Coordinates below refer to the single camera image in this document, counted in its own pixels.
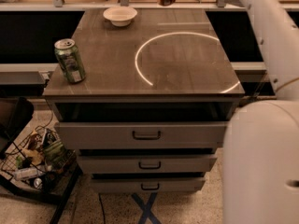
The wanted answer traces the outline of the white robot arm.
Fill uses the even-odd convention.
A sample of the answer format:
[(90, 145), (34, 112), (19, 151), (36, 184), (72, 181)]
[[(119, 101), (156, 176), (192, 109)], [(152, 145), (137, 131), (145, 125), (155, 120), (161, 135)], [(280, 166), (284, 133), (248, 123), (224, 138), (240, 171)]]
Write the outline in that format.
[(223, 142), (223, 224), (299, 224), (299, 29), (278, 0), (247, 11), (275, 99), (238, 109)]

